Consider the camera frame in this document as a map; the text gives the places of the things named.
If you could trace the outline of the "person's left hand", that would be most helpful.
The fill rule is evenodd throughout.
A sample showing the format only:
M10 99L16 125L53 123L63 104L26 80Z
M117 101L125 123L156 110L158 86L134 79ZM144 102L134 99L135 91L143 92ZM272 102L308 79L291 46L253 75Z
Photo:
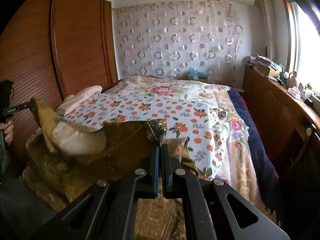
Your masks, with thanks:
M7 123L0 123L0 129L3 131L4 140L7 144L11 144L14 135L14 123L9 120Z

